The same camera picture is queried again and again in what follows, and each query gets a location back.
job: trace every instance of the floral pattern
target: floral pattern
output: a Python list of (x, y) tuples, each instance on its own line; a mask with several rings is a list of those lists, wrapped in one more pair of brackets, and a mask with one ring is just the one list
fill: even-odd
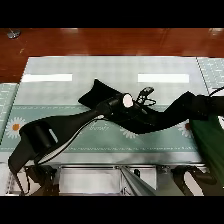
[(176, 125), (178, 130), (182, 132), (182, 135), (186, 138), (192, 138), (193, 135), (191, 133), (189, 120), (183, 121), (180, 124)]
[(6, 135), (8, 138), (17, 138), (19, 136), (19, 130), (26, 124), (25, 119), (22, 117), (14, 117), (8, 122), (6, 126)]
[(132, 139), (132, 138), (135, 138), (135, 137), (138, 136), (138, 134), (135, 134), (135, 133), (133, 133), (131, 131), (128, 131), (128, 130), (126, 130), (124, 128), (121, 128), (120, 131), (123, 132), (123, 135), (125, 135), (126, 138)]

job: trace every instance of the white stripe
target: white stripe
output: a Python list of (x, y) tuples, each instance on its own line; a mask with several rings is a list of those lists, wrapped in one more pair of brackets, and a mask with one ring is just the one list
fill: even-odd
[(30, 75), (26, 74), (22, 82), (71, 82), (72, 74), (54, 74), (54, 75)]
[(188, 74), (138, 74), (138, 82), (189, 83)]

